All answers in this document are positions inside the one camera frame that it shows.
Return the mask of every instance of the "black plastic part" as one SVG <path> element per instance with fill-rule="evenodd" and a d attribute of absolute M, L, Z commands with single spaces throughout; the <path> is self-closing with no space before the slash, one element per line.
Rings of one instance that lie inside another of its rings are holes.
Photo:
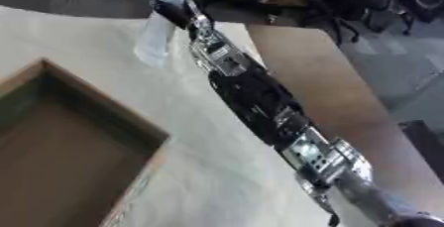
<path fill-rule="evenodd" d="M 256 136 L 277 149 L 286 148 L 310 122 L 292 95 L 250 60 L 249 69 L 237 76 L 211 71 L 211 86 Z M 275 117 L 285 108 L 291 108 L 297 116 L 278 127 Z"/>
<path fill-rule="evenodd" d="M 191 18 L 182 8 L 176 7 L 162 0 L 158 0 L 156 2 L 154 10 L 184 30 L 191 21 Z"/>
<path fill-rule="evenodd" d="M 341 223 L 341 219 L 337 214 L 332 214 L 328 221 L 328 227 L 337 227 Z"/>

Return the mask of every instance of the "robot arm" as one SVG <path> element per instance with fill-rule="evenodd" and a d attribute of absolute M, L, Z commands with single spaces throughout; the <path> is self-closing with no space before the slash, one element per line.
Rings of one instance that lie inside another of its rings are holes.
<path fill-rule="evenodd" d="M 294 169 L 296 179 L 309 196 L 332 214 L 330 199 L 341 196 L 375 226 L 444 226 L 434 217 L 393 203 L 372 181 L 372 167 L 342 139 L 328 141 L 304 114 L 292 95 L 251 57 L 242 53 L 192 0 L 177 8 L 151 0 L 154 9 L 188 30 L 190 51 L 207 73 L 210 85 L 239 119 Z"/>

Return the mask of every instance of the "table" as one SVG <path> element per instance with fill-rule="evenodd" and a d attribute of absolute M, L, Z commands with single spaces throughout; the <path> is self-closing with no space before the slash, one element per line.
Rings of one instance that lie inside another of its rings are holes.
<path fill-rule="evenodd" d="M 144 25 L 0 7 L 0 81 L 47 57 L 169 134 L 104 226 L 324 227 L 329 216 L 292 169 L 208 85 L 186 32 L 176 31 L 165 67 L 137 60 L 133 46 Z M 441 183 L 325 34 L 218 27 L 253 57 L 259 50 L 324 132 L 344 137 L 375 165 L 381 186 L 444 216 Z"/>
<path fill-rule="evenodd" d="M 378 185 L 442 216 L 443 185 L 329 37 L 318 30 L 254 26 L 265 64 L 330 138 L 371 162 Z"/>

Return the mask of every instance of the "white table surface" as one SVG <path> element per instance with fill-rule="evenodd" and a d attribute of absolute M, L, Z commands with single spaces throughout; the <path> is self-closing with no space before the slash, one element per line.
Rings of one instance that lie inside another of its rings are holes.
<path fill-rule="evenodd" d="M 144 20 L 89 19 L 0 7 L 0 79 L 47 57 L 159 125 L 170 137 L 109 226 L 326 226 L 291 169 L 225 106 L 178 31 L 166 67 L 133 54 Z M 221 24 L 258 57 L 240 24 Z"/>

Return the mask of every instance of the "open wooden box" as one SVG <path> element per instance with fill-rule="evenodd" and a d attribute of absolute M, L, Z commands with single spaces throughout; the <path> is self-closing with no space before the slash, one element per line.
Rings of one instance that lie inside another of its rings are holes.
<path fill-rule="evenodd" d="M 0 84 L 0 223 L 99 226 L 167 134 L 46 59 Z"/>

